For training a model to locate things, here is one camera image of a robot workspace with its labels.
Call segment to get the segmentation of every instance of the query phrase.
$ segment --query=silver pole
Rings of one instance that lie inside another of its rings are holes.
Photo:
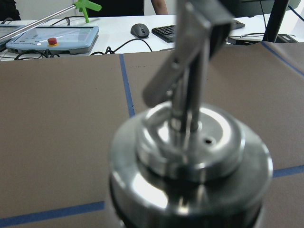
[[[4,35],[3,37],[0,37],[0,43],[2,43],[5,40],[11,39],[14,36],[19,35],[19,34],[21,34],[23,32],[27,32],[28,30],[30,30],[30,29],[32,29],[32,28],[34,28],[34,27],[36,27],[36,26],[38,26],[38,25],[40,25],[42,23],[48,22],[49,20],[52,20],[53,18],[55,18],[55,17],[57,17],[57,16],[65,13],[65,12],[68,12],[70,10],[73,10],[73,9],[76,9],[75,5],[69,6],[69,7],[65,8],[65,9],[62,9],[62,10],[56,12],[56,13],[53,13],[53,14],[51,14],[51,15],[43,18],[43,19],[37,20],[37,21],[35,21],[33,23],[30,23],[30,24],[28,24],[28,25],[26,25],[26,26],[24,26],[22,28],[19,28],[19,29],[13,31],[13,32],[7,34],[7,35]]]

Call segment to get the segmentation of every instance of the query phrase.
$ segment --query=blue tape strip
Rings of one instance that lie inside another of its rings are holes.
[[[128,81],[128,75],[127,75],[127,71],[125,69],[123,54],[119,54],[119,61],[120,61],[120,68],[122,70],[122,75],[123,75],[123,85],[124,85],[125,97],[127,99],[128,112],[129,112],[129,116],[132,117],[135,115],[135,111],[134,111],[134,105],[133,105],[129,81]]]
[[[297,73],[299,73],[300,75],[302,75],[304,77],[304,73],[299,70],[298,68],[296,68],[295,66],[291,65],[290,63],[288,63],[285,59],[283,59],[283,57],[281,57],[278,53],[276,53],[270,46],[268,46],[265,42],[261,42],[261,44],[268,49],[272,54],[274,54],[276,57],[278,57],[282,62],[284,62],[286,65],[288,65],[290,68],[292,68],[294,71],[296,71]]]
[[[304,165],[281,169],[281,170],[275,170],[273,174],[273,178],[293,175],[301,172],[304,172]]]
[[[38,222],[46,219],[55,219],[64,216],[77,215],[82,213],[88,213],[97,210],[103,210],[105,208],[105,203],[103,201],[84,204],[79,206],[73,206],[68,208],[56,209],[43,211],[38,213],[32,213],[27,215],[14,216],[10,218],[0,218],[0,228],[9,227],[19,224],[25,224],[30,222]]]

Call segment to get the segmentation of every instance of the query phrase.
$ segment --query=computer mouse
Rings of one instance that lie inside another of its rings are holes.
[[[150,31],[144,24],[135,24],[131,28],[131,34],[137,38],[147,38]]]

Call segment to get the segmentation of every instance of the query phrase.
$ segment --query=black keyboard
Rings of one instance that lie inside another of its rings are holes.
[[[245,24],[233,20],[234,24],[232,25],[232,29],[238,29],[242,28],[245,26]],[[174,31],[175,25],[168,25],[164,27],[158,27],[158,28],[153,28],[152,33],[157,35],[159,38],[163,39],[167,43],[171,43],[175,39],[175,31]]]

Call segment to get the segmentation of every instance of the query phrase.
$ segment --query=green clamp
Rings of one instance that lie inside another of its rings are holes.
[[[75,2],[74,5],[76,6],[76,9],[79,9],[79,12],[83,12],[86,23],[89,23],[89,17],[87,15],[86,8],[95,10],[95,11],[101,10],[101,5],[93,3],[89,0],[78,0],[78,2]]]

